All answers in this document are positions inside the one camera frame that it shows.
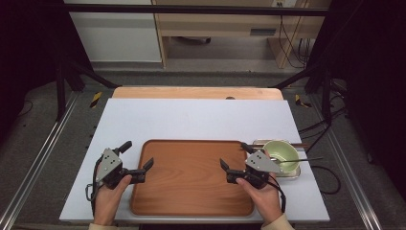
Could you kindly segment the person's left hand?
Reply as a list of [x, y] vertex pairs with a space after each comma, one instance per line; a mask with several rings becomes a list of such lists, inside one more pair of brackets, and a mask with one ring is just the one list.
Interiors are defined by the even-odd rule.
[[111, 226], [116, 217], [121, 198], [131, 181], [131, 176], [125, 176], [115, 189], [102, 187], [96, 197], [93, 223], [101, 226]]

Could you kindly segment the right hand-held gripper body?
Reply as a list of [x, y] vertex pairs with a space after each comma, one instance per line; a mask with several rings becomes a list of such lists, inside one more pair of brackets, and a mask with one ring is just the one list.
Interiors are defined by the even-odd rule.
[[238, 178], [243, 178], [256, 189], [262, 189], [269, 180], [269, 173], [281, 173], [282, 168], [275, 159], [266, 156], [261, 150], [252, 153], [245, 160], [246, 168], [242, 171], [232, 170], [225, 165], [226, 180], [228, 183], [237, 183]]

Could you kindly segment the white power socket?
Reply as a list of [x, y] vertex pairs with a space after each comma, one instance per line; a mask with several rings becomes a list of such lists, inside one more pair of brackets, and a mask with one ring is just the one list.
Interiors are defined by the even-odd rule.
[[297, 0], [273, 0], [271, 7], [273, 8], [295, 8]]

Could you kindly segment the black curtain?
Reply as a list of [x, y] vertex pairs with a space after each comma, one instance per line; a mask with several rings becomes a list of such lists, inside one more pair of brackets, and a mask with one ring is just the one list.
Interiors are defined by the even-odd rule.
[[42, 4], [64, 0], [0, 0], [0, 143], [22, 110], [27, 93], [56, 79], [56, 66], [40, 31], [30, 25], [33, 17], [19, 6], [37, 8], [41, 21], [55, 35], [69, 58], [81, 66], [92, 65], [67, 11], [42, 10]]
[[406, 200], [406, 0], [331, 0], [306, 90], [330, 74], [347, 84], [347, 107], [367, 150]]

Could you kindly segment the yellow black tape strip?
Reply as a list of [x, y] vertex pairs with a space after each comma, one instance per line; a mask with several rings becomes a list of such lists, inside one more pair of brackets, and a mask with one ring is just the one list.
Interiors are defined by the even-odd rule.
[[303, 103], [301, 97], [299, 95], [295, 95], [295, 105], [303, 106], [303, 107], [312, 107], [311, 103]]
[[98, 101], [99, 101], [101, 95], [102, 95], [102, 92], [97, 92], [97, 93], [95, 93], [95, 95], [94, 95], [94, 97], [93, 97], [93, 99], [92, 99], [92, 102], [91, 102], [90, 105], [89, 105], [90, 108], [96, 107], [96, 105], [97, 105], [97, 103], [98, 103]]

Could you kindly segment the light wooden table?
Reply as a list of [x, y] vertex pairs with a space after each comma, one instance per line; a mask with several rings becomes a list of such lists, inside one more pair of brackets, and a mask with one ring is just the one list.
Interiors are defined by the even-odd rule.
[[277, 100], [283, 95], [277, 88], [197, 87], [197, 86], [122, 86], [114, 90], [113, 99], [228, 99]]

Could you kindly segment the black horizontal frame bar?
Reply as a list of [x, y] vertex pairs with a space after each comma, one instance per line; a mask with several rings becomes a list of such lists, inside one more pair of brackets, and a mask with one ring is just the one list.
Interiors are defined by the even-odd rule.
[[64, 4], [63, 8], [69, 12], [241, 14], [289, 16], [326, 16], [329, 14], [329, 10], [326, 9], [227, 6]]

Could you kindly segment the black metal stand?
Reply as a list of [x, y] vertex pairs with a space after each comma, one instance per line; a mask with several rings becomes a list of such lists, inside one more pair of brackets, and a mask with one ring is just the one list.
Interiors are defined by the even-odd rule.
[[304, 91], [306, 94], [313, 94], [319, 88], [322, 88], [321, 113], [323, 118], [330, 125], [332, 121], [329, 102], [331, 89], [331, 73], [325, 64], [313, 64], [307, 66], [304, 70], [297, 73], [293, 77], [290, 77], [289, 79], [274, 85], [274, 88], [284, 89], [288, 85], [305, 77], [308, 77], [308, 80], [304, 86]]
[[67, 108], [64, 83], [67, 82], [73, 91], [81, 92], [85, 87], [81, 76], [87, 76], [107, 88], [115, 89], [119, 87], [118, 84], [99, 76], [93, 70], [84, 67], [76, 61], [68, 57], [62, 58], [56, 63], [57, 121], [62, 119]]

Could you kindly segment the light wooden desk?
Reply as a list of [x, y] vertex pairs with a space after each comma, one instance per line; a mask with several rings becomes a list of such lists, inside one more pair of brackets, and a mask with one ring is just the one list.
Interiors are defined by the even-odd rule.
[[[273, 0], [151, 0], [154, 5], [231, 6], [271, 8]], [[332, 0], [297, 0], [295, 8], [328, 9]], [[169, 14], [155, 15], [163, 37], [262, 36], [268, 39], [277, 66], [285, 67], [299, 39], [315, 39], [322, 16]]]

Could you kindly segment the brown wooden tray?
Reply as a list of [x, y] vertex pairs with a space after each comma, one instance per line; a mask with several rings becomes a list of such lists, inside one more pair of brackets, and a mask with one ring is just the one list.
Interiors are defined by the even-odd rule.
[[146, 181], [136, 184], [130, 209], [137, 216], [245, 217], [254, 211], [251, 198], [229, 183], [220, 162], [245, 169], [247, 154], [239, 141], [149, 140], [140, 166], [154, 164]]

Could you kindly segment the person's right hand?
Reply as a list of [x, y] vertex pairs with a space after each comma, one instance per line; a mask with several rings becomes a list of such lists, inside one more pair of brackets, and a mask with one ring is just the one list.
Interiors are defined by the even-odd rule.
[[279, 198], [279, 190], [276, 182], [270, 174], [268, 183], [262, 188], [253, 187], [243, 178], [237, 179], [237, 184], [252, 198], [259, 214], [263, 219], [263, 224], [268, 225], [282, 216], [282, 208]]

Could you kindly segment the white table cover board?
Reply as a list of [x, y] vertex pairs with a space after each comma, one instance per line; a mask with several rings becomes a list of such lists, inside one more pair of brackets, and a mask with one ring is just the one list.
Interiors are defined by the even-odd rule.
[[[94, 165], [105, 148], [132, 141], [121, 159], [124, 166], [138, 166], [141, 146], [149, 139], [238, 140], [252, 144], [260, 139], [301, 143], [290, 107], [284, 100], [203, 99], [109, 99], [77, 178], [59, 219], [87, 223], [93, 219], [85, 186], [91, 182]], [[278, 179], [286, 195], [286, 210], [292, 223], [330, 221], [326, 205], [308, 162], [300, 164], [296, 179]], [[126, 223], [259, 223], [258, 211], [247, 217], [152, 217], [136, 216], [129, 209], [129, 187], [120, 202], [116, 220]]]

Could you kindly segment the grey metal carabiner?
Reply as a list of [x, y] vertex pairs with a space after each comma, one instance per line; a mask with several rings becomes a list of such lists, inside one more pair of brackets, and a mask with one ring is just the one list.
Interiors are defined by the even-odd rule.
[[95, 186], [93, 184], [87, 184], [85, 186], [85, 196], [88, 201], [93, 201], [95, 198]]

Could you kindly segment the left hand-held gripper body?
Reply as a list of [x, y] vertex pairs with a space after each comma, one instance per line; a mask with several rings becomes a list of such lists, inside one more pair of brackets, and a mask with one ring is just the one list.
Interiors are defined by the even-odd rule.
[[96, 183], [99, 186], [104, 185], [113, 190], [127, 175], [131, 176], [131, 184], [144, 183], [146, 181], [147, 165], [138, 170], [126, 169], [123, 167], [123, 161], [120, 159], [119, 154], [118, 149], [104, 150], [101, 155], [101, 162], [97, 167]]

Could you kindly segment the green bowl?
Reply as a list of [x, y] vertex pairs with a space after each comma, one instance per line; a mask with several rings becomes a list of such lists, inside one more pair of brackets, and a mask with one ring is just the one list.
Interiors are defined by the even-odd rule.
[[271, 158], [276, 159], [276, 164], [282, 169], [282, 173], [293, 173], [299, 168], [299, 153], [288, 142], [272, 140], [262, 147]]

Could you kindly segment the white cabinet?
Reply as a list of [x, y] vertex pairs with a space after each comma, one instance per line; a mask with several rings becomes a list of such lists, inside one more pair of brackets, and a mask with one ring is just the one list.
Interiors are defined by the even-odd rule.
[[92, 62], [160, 62], [152, 13], [71, 12]]

